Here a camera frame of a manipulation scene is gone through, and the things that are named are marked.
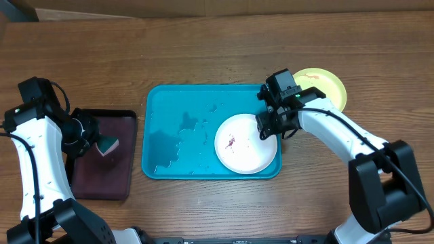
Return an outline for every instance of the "black bracket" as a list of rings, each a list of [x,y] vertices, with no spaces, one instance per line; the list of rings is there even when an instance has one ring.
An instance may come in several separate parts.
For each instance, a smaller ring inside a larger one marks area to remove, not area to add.
[[[256,116],[260,139],[286,131],[300,129],[298,115],[289,111],[302,108],[304,104],[326,95],[316,87],[302,90],[288,69],[281,70],[266,79],[258,93],[258,99],[265,101],[266,112]]]
[[[41,230],[43,240],[52,237],[52,228],[60,225],[67,233],[54,243],[115,244],[108,224],[99,216],[74,199],[57,200],[49,211],[42,214]],[[7,243],[35,243],[35,221],[25,217],[21,223],[7,230]]]
[[[385,144],[385,154],[425,196],[413,150],[403,141]],[[423,211],[424,205],[399,176],[381,182],[378,170],[391,173],[389,165],[377,153],[357,155],[349,162],[350,207],[361,227],[370,233]]]

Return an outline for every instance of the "maroon tray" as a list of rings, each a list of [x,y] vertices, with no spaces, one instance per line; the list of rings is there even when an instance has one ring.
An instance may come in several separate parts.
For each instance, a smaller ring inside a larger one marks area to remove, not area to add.
[[[125,200],[130,193],[137,116],[131,110],[85,109],[99,120],[100,133],[119,139],[118,147],[105,157],[96,144],[76,159],[66,159],[66,172],[77,199]]]

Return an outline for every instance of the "cardboard box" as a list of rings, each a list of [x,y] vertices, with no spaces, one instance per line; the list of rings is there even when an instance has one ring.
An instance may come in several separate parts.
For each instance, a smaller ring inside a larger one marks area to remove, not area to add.
[[[1,39],[3,38],[3,34],[6,30],[6,24],[9,22],[9,19],[6,18],[6,16],[0,12],[0,45],[1,45]]]
[[[25,0],[34,8],[138,18],[434,10],[434,0]]]

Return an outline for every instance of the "yellow plate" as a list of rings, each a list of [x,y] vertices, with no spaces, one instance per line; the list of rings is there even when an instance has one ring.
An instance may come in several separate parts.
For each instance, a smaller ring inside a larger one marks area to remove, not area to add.
[[[294,74],[294,80],[302,89],[312,86],[318,88],[330,98],[336,108],[344,110],[347,91],[342,81],[333,73],[322,68],[305,68]]]

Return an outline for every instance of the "white plate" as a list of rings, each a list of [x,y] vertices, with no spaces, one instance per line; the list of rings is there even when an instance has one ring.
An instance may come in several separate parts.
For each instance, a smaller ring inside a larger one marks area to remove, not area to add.
[[[217,157],[228,169],[239,174],[254,174],[265,169],[277,152],[277,137],[259,138],[254,115],[240,114],[218,128],[214,140]]]

